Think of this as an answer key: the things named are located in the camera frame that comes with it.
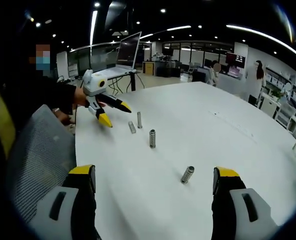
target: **office floor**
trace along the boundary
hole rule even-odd
[[[152,87],[158,87],[163,85],[179,84],[179,83],[187,82],[187,80],[185,79],[181,80],[179,77],[160,77],[160,76],[146,75],[144,73],[138,73],[138,76],[137,75],[135,76],[136,90],[141,90],[144,88],[139,78],[141,78],[145,88],[152,88]],[[118,87],[121,89],[123,93],[126,93],[129,82],[130,82],[130,76],[124,76],[122,79],[118,81]],[[115,89],[118,89],[117,84],[114,84],[114,87]],[[113,94],[114,90],[108,87],[107,91],[109,94]]]

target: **metal cylinder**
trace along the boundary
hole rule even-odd
[[[156,131],[154,129],[149,132],[149,144],[152,149],[156,147]]]
[[[193,175],[194,171],[195,171],[195,168],[193,166],[187,167],[186,171],[184,172],[183,176],[181,177],[181,180],[180,180],[181,183],[182,184],[188,183],[188,180]]]
[[[136,128],[134,126],[134,123],[132,121],[129,121],[128,125],[129,125],[131,133],[135,134],[136,133]]]
[[[142,113],[139,111],[137,112],[137,120],[138,120],[138,128],[142,129],[143,125],[142,125]]]

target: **gray office chair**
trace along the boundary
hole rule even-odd
[[[41,106],[17,138],[6,170],[6,192],[27,224],[36,215],[37,203],[61,186],[74,167],[74,136]]]

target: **ceiling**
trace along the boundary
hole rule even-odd
[[[262,36],[226,27],[232,24],[251,28],[277,38],[296,50],[296,42],[291,42],[287,28],[273,7],[273,4],[278,4],[284,9],[293,27],[293,39],[296,39],[296,0],[98,0],[100,7],[97,8],[94,2],[29,1],[25,10],[34,18],[34,22],[25,23],[23,35],[33,34],[36,43],[50,44],[52,53],[89,45],[91,16],[97,9],[93,43],[118,41],[113,33],[125,30],[130,33],[142,31],[143,36],[154,34],[145,41],[205,40],[233,44],[245,40],[245,44],[268,54],[274,55],[276,51],[275,57],[296,70],[296,55],[285,47]],[[51,23],[45,24],[47,20],[51,20]],[[166,31],[186,25],[191,28]]]

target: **potted plant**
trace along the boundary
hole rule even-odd
[[[283,94],[279,90],[271,91],[272,99],[278,102],[278,100],[283,96]]]

